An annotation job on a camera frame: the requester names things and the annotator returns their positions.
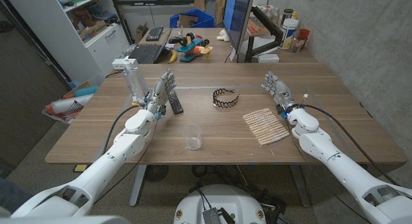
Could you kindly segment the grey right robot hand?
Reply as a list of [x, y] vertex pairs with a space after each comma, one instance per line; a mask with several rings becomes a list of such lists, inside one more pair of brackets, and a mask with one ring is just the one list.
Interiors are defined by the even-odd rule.
[[271, 71], [265, 75], [265, 84], [262, 84], [261, 87], [273, 96], [279, 115], [283, 113], [287, 116], [293, 109], [298, 107], [290, 88]]

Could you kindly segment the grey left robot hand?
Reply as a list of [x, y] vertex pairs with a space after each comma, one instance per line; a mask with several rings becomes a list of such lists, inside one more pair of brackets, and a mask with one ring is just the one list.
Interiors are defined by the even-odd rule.
[[174, 73], [168, 69], [156, 82], [147, 102], [146, 109], [156, 115], [168, 101], [168, 94], [176, 87]]

